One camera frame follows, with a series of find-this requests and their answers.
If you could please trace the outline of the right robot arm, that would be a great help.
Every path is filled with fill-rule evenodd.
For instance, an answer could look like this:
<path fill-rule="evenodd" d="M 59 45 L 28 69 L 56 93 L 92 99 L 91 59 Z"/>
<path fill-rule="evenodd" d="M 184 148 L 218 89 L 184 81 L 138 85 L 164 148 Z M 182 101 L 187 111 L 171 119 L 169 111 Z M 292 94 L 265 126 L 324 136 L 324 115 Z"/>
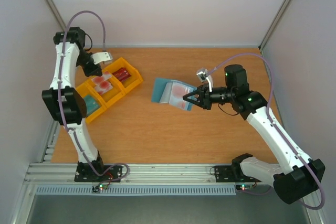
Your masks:
<path fill-rule="evenodd" d="M 226 85 L 215 88 L 207 69 L 198 70 L 196 75 L 202 85 L 184 95 L 184 101 L 204 110 L 210 110 L 213 104 L 231 104 L 262 137 L 278 162 L 268 164 L 251 154 L 242 154 L 232 160 L 233 177 L 237 181 L 252 177 L 263 182 L 287 204 L 320 189 L 326 169 L 324 163 L 320 159 L 313 160 L 292 140 L 263 95 L 250 89 L 247 72 L 241 65 L 228 65 L 224 73 Z"/>

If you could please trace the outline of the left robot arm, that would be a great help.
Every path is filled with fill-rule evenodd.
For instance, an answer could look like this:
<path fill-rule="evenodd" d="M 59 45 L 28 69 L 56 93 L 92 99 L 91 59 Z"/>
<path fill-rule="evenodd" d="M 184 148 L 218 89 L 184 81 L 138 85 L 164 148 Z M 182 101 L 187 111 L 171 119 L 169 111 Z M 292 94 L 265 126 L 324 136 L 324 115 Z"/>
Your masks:
<path fill-rule="evenodd" d="M 80 27 L 71 27 L 68 32 L 55 34 L 54 77 L 49 89 L 42 91 L 41 96 L 51 117 L 64 127 L 76 148 L 77 176 L 100 181 L 105 177 L 106 168 L 86 126 L 86 103 L 75 88 L 78 66 L 87 77 L 102 76 L 101 66 L 85 50 L 85 40 L 86 33 Z"/>

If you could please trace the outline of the teal card holder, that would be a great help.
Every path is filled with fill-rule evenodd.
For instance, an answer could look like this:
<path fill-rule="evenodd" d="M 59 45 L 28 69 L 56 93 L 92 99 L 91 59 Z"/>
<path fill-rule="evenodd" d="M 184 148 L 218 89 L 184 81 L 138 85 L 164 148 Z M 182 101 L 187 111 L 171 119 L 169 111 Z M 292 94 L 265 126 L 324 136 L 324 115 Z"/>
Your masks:
<path fill-rule="evenodd" d="M 181 81 L 177 81 L 173 79 L 156 78 L 154 82 L 151 102 L 169 105 L 169 97 L 170 97 L 173 82 L 182 83 L 182 84 L 191 86 L 194 89 L 196 89 L 195 86 L 189 85 L 185 82 L 181 82 Z M 184 111 L 190 111 L 192 109 L 192 106 L 193 105 L 189 103 L 188 110 L 184 110 Z"/>

